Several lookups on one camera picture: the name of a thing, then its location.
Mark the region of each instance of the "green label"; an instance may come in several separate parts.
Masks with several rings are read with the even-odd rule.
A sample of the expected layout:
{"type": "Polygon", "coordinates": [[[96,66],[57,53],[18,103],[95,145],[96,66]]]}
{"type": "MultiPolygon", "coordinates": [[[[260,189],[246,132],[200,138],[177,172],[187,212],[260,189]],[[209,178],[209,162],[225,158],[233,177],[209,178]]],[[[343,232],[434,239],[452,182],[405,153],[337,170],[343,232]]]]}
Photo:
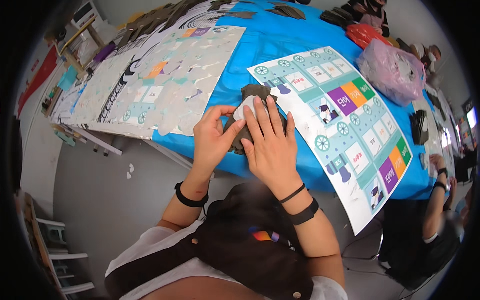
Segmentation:
{"type": "Polygon", "coordinates": [[[410,154],[410,151],[408,150],[407,144],[405,143],[403,137],[400,137],[398,143],[396,143],[396,147],[399,149],[400,154],[402,155],[405,166],[408,165],[408,162],[410,161],[412,155],[410,154]]]}
{"type": "Polygon", "coordinates": [[[361,91],[361,93],[370,100],[373,96],[375,96],[375,92],[372,91],[370,86],[363,80],[363,78],[359,77],[357,79],[352,80],[352,83],[361,91]]]}

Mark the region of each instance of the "cable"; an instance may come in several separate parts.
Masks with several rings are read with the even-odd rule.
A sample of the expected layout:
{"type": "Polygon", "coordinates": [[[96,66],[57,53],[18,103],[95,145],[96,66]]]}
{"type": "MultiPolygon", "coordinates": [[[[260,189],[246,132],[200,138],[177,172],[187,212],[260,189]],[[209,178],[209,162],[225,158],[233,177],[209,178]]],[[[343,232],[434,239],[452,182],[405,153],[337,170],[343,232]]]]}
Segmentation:
{"type": "Polygon", "coordinates": [[[379,273],[379,272],[373,272],[373,271],[359,271],[359,270],[354,270],[354,269],[350,269],[346,266],[343,266],[344,268],[347,269],[347,271],[353,271],[353,272],[358,272],[358,273],[371,273],[371,274],[378,274],[378,275],[382,275],[382,276],[388,276],[387,274],[382,274],[382,273],[379,273]]]}
{"type": "Polygon", "coordinates": [[[400,298],[400,295],[403,293],[403,291],[405,290],[405,288],[403,288],[403,290],[400,292],[400,294],[398,295],[398,300],[401,300],[401,299],[405,299],[407,297],[410,297],[411,295],[415,294],[416,292],[418,292],[419,290],[421,290],[422,287],[424,287],[427,283],[430,282],[430,280],[432,280],[435,276],[437,276],[438,272],[435,273],[435,275],[433,275],[432,277],[430,277],[429,280],[427,280],[421,287],[419,287],[418,289],[416,289],[415,291],[413,291],[411,294],[409,295],[406,295],[405,297],[402,297],[400,298]]]}

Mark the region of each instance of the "orange label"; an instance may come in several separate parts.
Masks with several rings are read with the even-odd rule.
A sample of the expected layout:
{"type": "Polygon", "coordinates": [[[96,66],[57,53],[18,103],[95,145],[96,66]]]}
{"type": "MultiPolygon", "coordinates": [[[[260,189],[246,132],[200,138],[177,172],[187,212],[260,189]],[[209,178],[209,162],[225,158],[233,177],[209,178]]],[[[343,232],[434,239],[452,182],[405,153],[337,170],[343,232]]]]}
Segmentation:
{"type": "Polygon", "coordinates": [[[400,151],[396,146],[393,148],[392,153],[390,153],[388,158],[390,158],[393,168],[395,169],[396,175],[398,179],[400,179],[403,172],[405,172],[405,169],[407,168],[407,166],[405,166],[405,162],[403,161],[402,155],[400,154],[400,151]]]}
{"type": "Polygon", "coordinates": [[[156,77],[158,74],[160,74],[160,72],[162,71],[163,67],[165,67],[166,64],[167,64],[166,61],[159,62],[155,67],[152,68],[152,71],[149,73],[149,75],[144,78],[148,79],[148,78],[156,77]]]}
{"type": "Polygon", "coordinates": [[[185,33],[181,37],[189,37],[194,31],[197,30],[197,28],[190,28],[185,31],[185,33]]]}
{"type": "Polygon", "coordinates": [[[352,99],[353,103],[359,108],[363,104],[367,102],[365,96],[360,93],[357,87],[353,84],[353,82],[349,82],[341,86],[342,90],[347,94],[350,99],[352,99]]]}

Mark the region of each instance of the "black apron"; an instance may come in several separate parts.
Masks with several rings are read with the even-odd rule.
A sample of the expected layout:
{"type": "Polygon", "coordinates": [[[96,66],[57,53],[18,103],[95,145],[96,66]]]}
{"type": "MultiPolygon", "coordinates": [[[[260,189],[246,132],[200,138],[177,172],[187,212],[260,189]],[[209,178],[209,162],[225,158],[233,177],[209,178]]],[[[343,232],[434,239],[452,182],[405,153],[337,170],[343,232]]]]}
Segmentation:
{"type": "Polygon", "coordinates": [[[266,186],[251,183],[211,203],[204,223],[177,244],[113,270],[105,287],[119,299],[194,257],[273,300],[312,294],[307,259],[285,209],[266,186]],[[259,231],[272,240],[257,240],[253,233],[259,231]]]}

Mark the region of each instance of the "red plastic bag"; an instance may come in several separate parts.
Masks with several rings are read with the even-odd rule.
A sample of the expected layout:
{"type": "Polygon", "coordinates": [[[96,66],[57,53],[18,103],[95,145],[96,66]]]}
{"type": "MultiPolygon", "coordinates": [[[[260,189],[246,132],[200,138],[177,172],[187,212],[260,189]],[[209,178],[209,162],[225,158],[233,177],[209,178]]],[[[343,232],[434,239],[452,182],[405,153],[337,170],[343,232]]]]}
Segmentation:
{"type": "Polygon", "coordinates": [[[348,25],[346,35],[362,49],[365,49],[374,38],[382,41],[385,45],[392,45],[381,34],[376,32],[372,26],[367,24],[348,25]]]}

